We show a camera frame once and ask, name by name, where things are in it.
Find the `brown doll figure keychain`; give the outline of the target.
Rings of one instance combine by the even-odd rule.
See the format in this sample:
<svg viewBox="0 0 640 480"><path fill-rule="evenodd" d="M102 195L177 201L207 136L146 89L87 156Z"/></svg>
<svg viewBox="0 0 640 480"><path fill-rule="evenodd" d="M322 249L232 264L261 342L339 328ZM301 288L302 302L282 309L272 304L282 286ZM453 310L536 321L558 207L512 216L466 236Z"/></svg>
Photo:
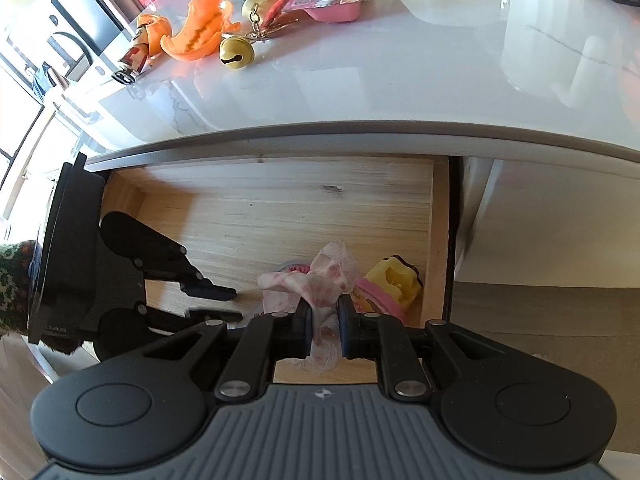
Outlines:
<svg viewBox="0 0 640 480"><path fill-rule="evenodd" d="M112 73L112 78L124 86L134 84L150 57L148 24L143 23L138 26L127 51L119 59L116 70Z"/></svg>

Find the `yellow pink toy cup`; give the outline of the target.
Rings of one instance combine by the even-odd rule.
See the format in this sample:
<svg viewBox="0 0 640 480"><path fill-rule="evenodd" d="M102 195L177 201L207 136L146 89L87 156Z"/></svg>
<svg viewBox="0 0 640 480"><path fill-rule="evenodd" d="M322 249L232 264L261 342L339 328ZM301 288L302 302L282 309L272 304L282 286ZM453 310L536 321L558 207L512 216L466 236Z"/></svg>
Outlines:
<svg viewBox="0 0 640 480"><path fill-rule="evenodd" d="M392 255L379 261L363 278L357 278L350 296L358 313L386 314L406 322L422 290L418 269Z"/></svg>

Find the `wooden drawer white front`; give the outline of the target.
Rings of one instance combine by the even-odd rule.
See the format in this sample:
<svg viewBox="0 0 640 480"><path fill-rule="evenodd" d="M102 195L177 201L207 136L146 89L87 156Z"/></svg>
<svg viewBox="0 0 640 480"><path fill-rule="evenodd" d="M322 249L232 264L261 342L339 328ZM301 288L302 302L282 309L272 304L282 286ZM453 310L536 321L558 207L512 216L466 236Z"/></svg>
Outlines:
<svg viewBox="0 0 640 480"><path fill-rule="evenodd" d="M189 160L112 172L102 208L183 244L244 313L262 300L260 274L309 262L332 240L361 271L401 256L424 284L407 318L420 327L450 304L449 168L445 157Z"/></svg>

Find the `pink white cloth pouch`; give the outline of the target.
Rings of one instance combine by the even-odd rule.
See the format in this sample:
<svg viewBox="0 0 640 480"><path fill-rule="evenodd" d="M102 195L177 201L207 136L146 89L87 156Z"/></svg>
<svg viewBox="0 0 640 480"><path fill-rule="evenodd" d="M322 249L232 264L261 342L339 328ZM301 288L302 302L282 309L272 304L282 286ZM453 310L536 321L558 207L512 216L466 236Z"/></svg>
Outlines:
<svg viewBox="0 0 640 480"><path fill-rule="evenodd" d="M321 375L337 367L342 347L336 304L338 298L354 290L357 278L358 261L342 240L332 240L322 247L308 266L289 264L258 276L265 313L293 313L299 300L311 306L310 356L295 358L296 370Z"/></svg>

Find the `orange plastic shell half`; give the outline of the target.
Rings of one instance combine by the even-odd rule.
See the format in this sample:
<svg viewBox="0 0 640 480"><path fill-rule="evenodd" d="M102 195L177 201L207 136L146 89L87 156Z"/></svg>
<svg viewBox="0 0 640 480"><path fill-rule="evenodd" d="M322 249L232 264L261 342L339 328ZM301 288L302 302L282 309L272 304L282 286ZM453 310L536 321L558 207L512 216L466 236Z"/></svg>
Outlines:
<svg viewBox="0 0 640 480"><path fill-rule="evenodd" d="M182 29L175 36L160 38L160 47L174 60L193 62L206 58L220 46L224 34L241 29L232 20L230 0L191 0Z"/></svg>

